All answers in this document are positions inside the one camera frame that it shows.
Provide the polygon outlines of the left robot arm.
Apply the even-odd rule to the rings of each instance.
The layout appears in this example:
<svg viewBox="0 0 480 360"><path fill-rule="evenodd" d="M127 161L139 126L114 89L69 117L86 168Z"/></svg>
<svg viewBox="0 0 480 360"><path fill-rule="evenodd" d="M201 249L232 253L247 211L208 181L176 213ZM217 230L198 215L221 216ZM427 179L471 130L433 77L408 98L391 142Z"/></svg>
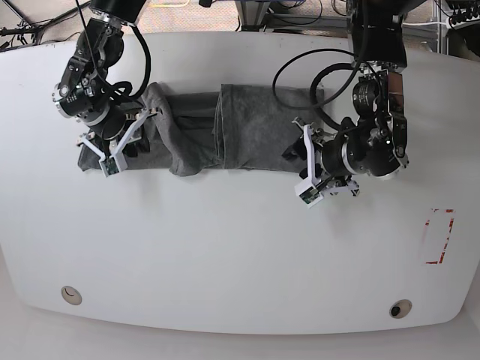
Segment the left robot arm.
<svg viewBox="0 0 480 360"><path fill-rule="evenodd" d="M301 136L283 153L286 159L301 158L296 195L308 206L325 195L359 193L354 176L390 179L409 164L407 119L404 115L402 70L407 67L402 25L408 12L420 1L348 1L347 24L352 56L350 63L337 63L320 71L310 84L309 109L323 124L305 124L295 118ZM335 71L349 71L352 105L358 121L345 117L334 121L324 110L328 102L317 97L322 80Z"/></svg>

